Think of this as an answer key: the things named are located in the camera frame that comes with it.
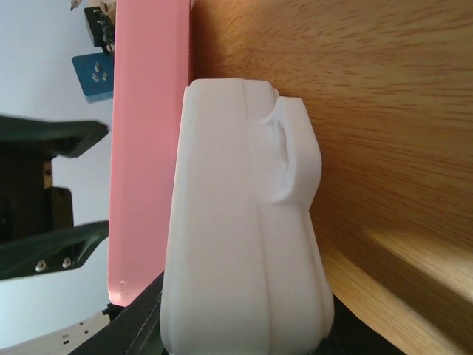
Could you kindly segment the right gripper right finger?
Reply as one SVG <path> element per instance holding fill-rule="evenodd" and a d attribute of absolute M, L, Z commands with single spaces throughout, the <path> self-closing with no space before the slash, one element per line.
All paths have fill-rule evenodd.
<path fill-rule="evenodd" d="M 319 355 L 396 355 L 399 349 L 376 333 L 333 297 L 335 319 L 328 338 L 313 352 Z"/>

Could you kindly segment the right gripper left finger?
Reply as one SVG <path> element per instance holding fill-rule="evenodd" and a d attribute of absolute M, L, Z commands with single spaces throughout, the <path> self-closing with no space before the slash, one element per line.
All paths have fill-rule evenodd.
<path fill-rule="evenodd" d="M 164 274 L 105 328 L 76 348 L 76 355 L 161 355 L 160 306 Z"/>

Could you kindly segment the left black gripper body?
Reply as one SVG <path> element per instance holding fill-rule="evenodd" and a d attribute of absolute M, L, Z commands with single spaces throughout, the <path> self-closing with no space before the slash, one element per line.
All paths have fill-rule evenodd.
<path fill-rule="evenodd" d="M 1 144 L 1 243 L 74 226 L 72 193 L 52 184 L 52 159 L 36 143 Z"/>

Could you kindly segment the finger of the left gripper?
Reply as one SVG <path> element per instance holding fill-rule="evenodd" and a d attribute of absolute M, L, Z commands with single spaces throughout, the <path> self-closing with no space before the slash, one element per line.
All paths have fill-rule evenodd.
<path fill-rule="evenodd" d="M 99 121 L 41 121 L 1 116 L 1 151 L 77 158 L 109 133 Z"/>
<path fill-rule="evenodd" d="M 109 222 L 37 234 L 1 244 L 1 279 L 33 277 L 80 268 L 108 237 Z"/>

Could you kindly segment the blue cube socket adapter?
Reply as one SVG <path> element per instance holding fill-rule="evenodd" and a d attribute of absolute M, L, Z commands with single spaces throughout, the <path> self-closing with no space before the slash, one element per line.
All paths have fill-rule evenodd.
<path fill-rule="evenodd" d="M 86 101 L 90 104 L 113 98 L 114 57 L 91 53 L 72 58 L 72 65 Z"/>

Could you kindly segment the black plug adapter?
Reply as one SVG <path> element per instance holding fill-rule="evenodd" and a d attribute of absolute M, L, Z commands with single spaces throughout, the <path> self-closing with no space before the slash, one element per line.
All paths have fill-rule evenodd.
<path fill-rule="evenodd" d="M 115 45 L 115 26 L 112 20 L 99 7 L 86 7 L 84 15 L 93 47 L 101 48 L 106 55 L 111 54 Z"/>

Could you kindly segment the white power strip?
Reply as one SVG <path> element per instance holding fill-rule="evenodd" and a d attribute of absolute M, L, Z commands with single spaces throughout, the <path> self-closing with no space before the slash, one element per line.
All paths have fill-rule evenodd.
<path fill-rule="evenodd" d="M 329 335 L 310 217 L 321 168 L 302 99 L 241 78 L 186 87 L 160 308 L 170 354 L 308 354 Z"/>

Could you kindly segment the pink triangular socket adapter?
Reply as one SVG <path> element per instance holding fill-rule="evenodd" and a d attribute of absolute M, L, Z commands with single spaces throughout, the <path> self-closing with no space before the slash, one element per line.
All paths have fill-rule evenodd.
<path fill-rule="evenodd" d="M 190 11 L 189 1 L 117 3 L 108 293 L 122 307 L 165 265 Z"/>

